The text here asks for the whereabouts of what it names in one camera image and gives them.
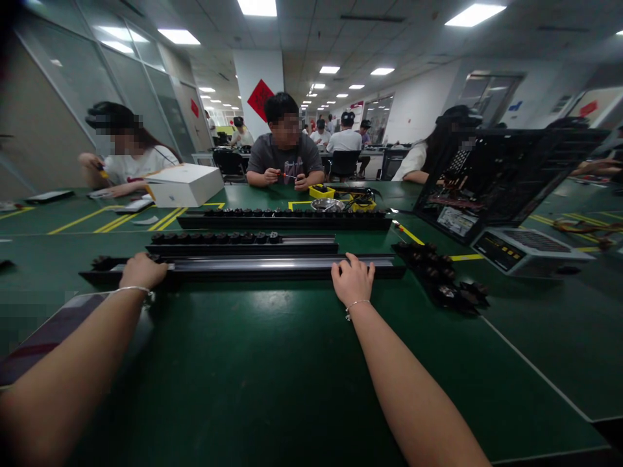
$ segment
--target paper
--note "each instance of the paper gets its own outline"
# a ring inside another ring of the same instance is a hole
[[[159,219],[156,216],[152,216],[149,219],[145,219],[144,221],[132,221],[132,224],[135,225],[151,225],[158,222]]]

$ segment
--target glass wall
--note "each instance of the glass wall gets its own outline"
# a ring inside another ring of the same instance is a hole
[[[16,32],[77,121],[103,154],[110,151],[84,122],[99,101],[120,102],[186,160],[195,152],[154,38],[98,0],[25,0]]]

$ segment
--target white shirt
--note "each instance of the white shirt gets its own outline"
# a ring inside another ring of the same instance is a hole
[[[411,148],[409,154],[402,160],[400,164],[400,168],[394,175],[394,178],[391,179],[392,182],[401,182],[402,177],[407,175],[408,173],[415,172],[418,170],[422,170],[424,167],[424,162],[426,162],[426,149],[428,149],[428,145],[425,141],[421,141]]]
[[[253,146],[253,137],[249,130],[245,130],[244,134],[241,134],[238,130],[235,130],[232,133],[232,143],[235,143],[236,140],[240,137],[240,141],[238,141],[238,145],[240,146]]]
[[[324,144],[328,144],[329,139],[331,138],[331,135],[326,129],[323,131],[322,134],[320,134],[319,131],[316,130],[314,133],[311,134],[310,138],[314,144],[316,144],[316,141],[321,139],[322,141],[319,144],[324,145]]]
[[[108,156],[104,160],[104,170],[110,177],[110,181],[115,185],[142,180],[148,174],[161,171],[166,167],[173,167],[174,165],[179,165],[177,158],[164,146],[148,148],[138,159],[123,155]]]
[[[216,134],[216,124],[214,123],[214,120],[212,119],[212,117],[208,119],[208,130],[210,131],[210,136],[212,136],[213,138],[215,136],[218,136]]]
[[[331,136],[326,150],[328,152],[337,150],[361,150],[361,134],[353,131],[352,128],[335,133]]]

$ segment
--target man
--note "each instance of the man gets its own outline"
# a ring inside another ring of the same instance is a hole
[[[368,135],[368,130],[372,127],[369,120],[362,120],[359,128],[359,134],[361,135],[361,147],[365,147],[370,144],[370,135]],[[357,178],[363,180],[365,178],[365,168],[370,163],[370,156],[360,156],[359,161],[361,161],[361,167],[359,168],[359,175]]]
[[[210,117],[208,111],[206,110],[205,112],[206,119],[208,120],[208,131],[210,133],[210,136],[212,137],[212,141],[214,142],[214,147],[216,147],[219,145],[219,138],[216,134],[216,124],[214,123],[214,120]]]
[[[361,135],[352,129],[352,125],[355,123],[355,114],[353,112],[342,113],[341,123],[342,131],[331,136],[326,150],[328,152],[361,150]]]
[[[326,125],[326,130],[333,134],[336,132],[336,122],[333,120],[333,115],[329,114],[329,123]]]
[[[323,148],[326,148],[327,144],[329,144],[329,139],[331,138],[329,132],[324,129],[325,126],[324,120],[318,120],[317,130],[310,136],[315,145],[323,145]]]
[[[267,187],[275,183],[305,191],[324,182],[318,148],[300,130],[299,106],[290,94],[280,92],[264,104],[270,133],[261,135],[251,148],[249,185]]]

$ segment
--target office chair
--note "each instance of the office chair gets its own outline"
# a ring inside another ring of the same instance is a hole
[[[212,154],[214,163],[221,170],[224,182],[247,183],[247,171],[243,157],[231,150],[215,150]]]
[[[357,171],[357,161],[361,151],[334,151],[329,161],[329,175],[339,177],[340,182],[346,182]]]
[[[409,154],[410,149],[385,149],[383,153],[382,168],[376,173],[376,179],[390,182],[398,169],[402,160]]]

